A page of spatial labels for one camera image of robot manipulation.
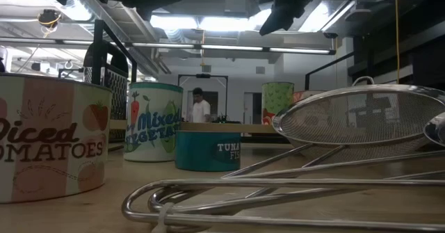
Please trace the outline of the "mixed vegetables can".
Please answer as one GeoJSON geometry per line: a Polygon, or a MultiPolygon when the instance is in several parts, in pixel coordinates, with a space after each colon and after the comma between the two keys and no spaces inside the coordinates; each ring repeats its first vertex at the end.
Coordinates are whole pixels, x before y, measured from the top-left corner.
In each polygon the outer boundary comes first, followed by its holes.
{"type": "Polygon", "coordinates": [[[129,85],[123,158],[135,162],[175,159],[184,89],[167,83],[129,85]]]}

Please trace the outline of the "teal tuna fish can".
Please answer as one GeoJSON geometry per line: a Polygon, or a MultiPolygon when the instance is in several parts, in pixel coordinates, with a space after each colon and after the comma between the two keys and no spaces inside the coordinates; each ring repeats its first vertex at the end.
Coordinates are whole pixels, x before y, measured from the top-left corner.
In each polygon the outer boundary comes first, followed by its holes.
{"type": "Polygon", "coordinates": [[[241,166],[241,134],[179,131],[175,167],[198,172],[227,172],[241,166]]]}

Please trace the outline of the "diced tomatoes can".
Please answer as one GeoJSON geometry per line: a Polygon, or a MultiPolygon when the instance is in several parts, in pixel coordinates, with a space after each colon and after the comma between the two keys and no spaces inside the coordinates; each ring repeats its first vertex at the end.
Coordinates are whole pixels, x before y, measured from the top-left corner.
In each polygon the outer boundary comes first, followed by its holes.
{"type": "Polygon", "coordinates": [[[90,83],[0,74],[0,204],[102,186],[111,98],[90,83]]]}

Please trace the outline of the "long LED light bar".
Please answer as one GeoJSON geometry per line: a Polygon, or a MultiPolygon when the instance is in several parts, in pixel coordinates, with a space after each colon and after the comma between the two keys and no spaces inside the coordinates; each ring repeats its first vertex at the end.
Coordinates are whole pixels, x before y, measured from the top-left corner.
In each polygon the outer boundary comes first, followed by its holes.
{"type": "MultiPolygon", "coordinates": [[[[64,40],[48,38],[12,38],[0,37],[0,42],[8,44],[37,44],[37,45],[67,45],[86,47],[92,44],[89,40],[64,40]]],[[[334,55],[333,49],[310,49],[298,47],[256,47],[240,45],[210,45],[210,44],[172,44],[160,42],[111,42],[112,45],[123,45],[125,48],[155,48],[155,49],[196,49],[196,50],[225,50],[225,51],[249,51],[283,54],[315,54],[334,55]]]]}

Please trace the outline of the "person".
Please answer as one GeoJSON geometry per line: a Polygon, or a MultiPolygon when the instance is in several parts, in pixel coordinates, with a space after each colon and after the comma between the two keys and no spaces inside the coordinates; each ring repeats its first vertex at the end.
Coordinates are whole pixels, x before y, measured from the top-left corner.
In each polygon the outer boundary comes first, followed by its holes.
{"type": "Polygon", "coordinates": [[[190,122],[193,123],[210,123],[211,121],[211,105],[204,99],[204,92],[201,88],[194,88],[193,106],[190,122]]]}

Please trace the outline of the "large metal mesh strainer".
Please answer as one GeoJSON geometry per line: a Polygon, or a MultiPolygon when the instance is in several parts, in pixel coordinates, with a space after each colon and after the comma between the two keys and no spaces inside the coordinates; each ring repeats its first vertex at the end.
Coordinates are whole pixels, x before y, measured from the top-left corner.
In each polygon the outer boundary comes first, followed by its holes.
{"type": "MultiPolygon", "coordinates": [[[[299,101],[280,111],[272,121],[274,130],[287,138],[294,148],[311,144],[302,152],[313,159],[328,150],[345,145],[342,157],[365,159],[420,153],[430,141],[423,128],[445,112],[445,91],[430,87],[400,84],[357,84],[327,91],[299,101]]],[[[288,170],[248,173],[239,179],[301,179],[288,170]]],[[[434,173],[419,173],[388,179],[436,180],[434,173]]]]}

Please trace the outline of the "medium metal mesh strainer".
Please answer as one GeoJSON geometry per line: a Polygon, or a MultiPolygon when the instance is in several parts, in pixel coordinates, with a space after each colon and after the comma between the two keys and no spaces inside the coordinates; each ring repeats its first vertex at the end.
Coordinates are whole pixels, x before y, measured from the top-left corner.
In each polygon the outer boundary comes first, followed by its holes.
{"type": "MultiPolygon", "coordinates": [[[[435,155],[445,154],[445,112],[435,116],[429,121],[423,128],[423,136],[429,141],[442,146],[444,149],[433,152],[421,152],[416,154],[398,154],[394,156],[376,157],[368,156],[365,159],[359,160],[357,158],[347,160],[346,157],[342,157],[340,161],[336,163],[327,164],[326,161],[334,156],[341,156],[348,147],[340,145],[325,152],[325,154],[313,159],[309,163],[303,165],[300,168],[291,169],[288,173],[292,177],[304,174],[304,172],[315,172],[317,170],[327,170],[329,168],[343,168],[351,166],[367,166],[373,164],[392,163],[410,159],[428,158],[435,155]]],[[[242,168],[228,175],[225,178],[234,178],[239,180],[239,177],[251,173],[255,170],[268,166],[281,159],[294,156],[301,152],[308,150],[312,145],[302,145],[295,149],[289,150],[285,153],[278,154],[269,159],[260,161],[251,166],[242,168]]],[[[181,187],[167,187],[153,193],[147,202],[149,210],[151,212],[159,212],[161,207],[169,202],[182,202],[196,195],[199,195],[207,188],[181,188],[181,187]]],[[[275,188],[271,186],[263,187],[254,193],[247,195],[245,198],[220,201],[213,204],[199,204],[197,206],[177,207],[174,208],[174,212],[180,214],[216,214],[216,215],[234,215],[244,209],[250,209],[254,207],[262,207],[267,205],[281,204],[284,202],[295,202],[299,200],[309,200],[312,198],[321,198],[325,196],[338,195],[343,193],[354,193],[354,189],[329,189],[329,188],[316,188],[308,191],[298,191],[296,193],[276,193],[275,188]]]]}

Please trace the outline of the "white zip tie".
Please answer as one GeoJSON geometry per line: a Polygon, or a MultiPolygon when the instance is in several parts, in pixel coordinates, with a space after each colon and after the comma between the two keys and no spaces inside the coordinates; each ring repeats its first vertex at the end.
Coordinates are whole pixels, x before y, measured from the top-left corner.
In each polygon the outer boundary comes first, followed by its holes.
{"type": "Polygon", "coordinates": [[[157,225],[152,229],[151,233],[167,233],[168,226],[165,224],[165,217],[169,210],[174,206],[174,203],[167,202],[163,205],[159,211],[157,225]]]}

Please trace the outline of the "black-handled metal box grater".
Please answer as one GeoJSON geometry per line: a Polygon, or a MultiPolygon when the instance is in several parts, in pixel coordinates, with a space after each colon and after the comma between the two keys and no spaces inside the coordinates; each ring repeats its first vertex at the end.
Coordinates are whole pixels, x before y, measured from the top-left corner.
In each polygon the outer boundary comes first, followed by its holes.
{"type": "MultiPolygon", "coordinates": [[[[93,67],[93,47],[91,44],[86,52],[83,60],[83,81],[86,83],[92,82],[92,67],[93,67]]],[[[111,59],[104,60],[106,67],[101,67],[101,81],[100,85],[111,89],[111,120],[127,120],[127,80],[129,73],[129,66],[127,57],[122,51],[107,41],[102,41],[101,48],[105,48],[111,59]]],[[[110,129],[110,141],[122,141],[125,137],[124,129],[110,129]]]]}

